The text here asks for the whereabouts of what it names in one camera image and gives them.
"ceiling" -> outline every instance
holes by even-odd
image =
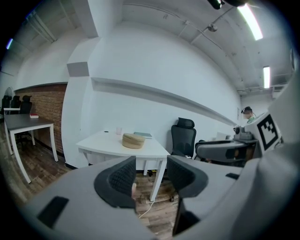
[[[58,0],[46,0],[35,9],[56,38],[80,26],[72,1],[60,1],[71,24]],[[286,83],[292,72],[291,46],[283,26],[259,2],[249,4],[263,34],[263,39],[258,41],[254,40],[236,8],[225,4],[220,10],[215,10],[207,0],[124,0],[123,20],[160,27],[180,35],[215,61],[243,95],[263,87],[264,66],[271,68],[271,85]],[[205,30],[212,22],[218,27],[216,32]],[[24,21],[10,52],[22,60],[46,42],[28,21]]]

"green shirt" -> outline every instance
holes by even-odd
[[[254,117],[254,116],[252,116],[251,118],[249,118],[249,119],[248,119],[248,122],[247,122],[247,123],[250,123],[250,122],[252,122],[254,119],[255,119],[255,117]]]

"dark tabletop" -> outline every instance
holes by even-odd
[[[31,119],[29,114],[4,115],[4,120],[9,131],[53,123],[41,117]]]

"gray table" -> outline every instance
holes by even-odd
[[[13,115],[4,115],[4,123],[5,123],[6,141],[8,144],[9,152],[11,155],[13,154],[10,147],[8,132],[10,133],[10,139],[12,141],[15,158],[17,159],[18,165],[28,183],[31,183],[31,181],[20,159],[20,155],[15,141],[15,134],[30,131],[32,144],[35,145],[33,130],[40,129],[40,128],[50,128],[50,139],[51,139],[53,156],[54,156],[54,160],[56,162],[58,161],[56,148],[55,148],[53,121],[41,117],[37,119],[31,119],[29,114],[13,114]]]

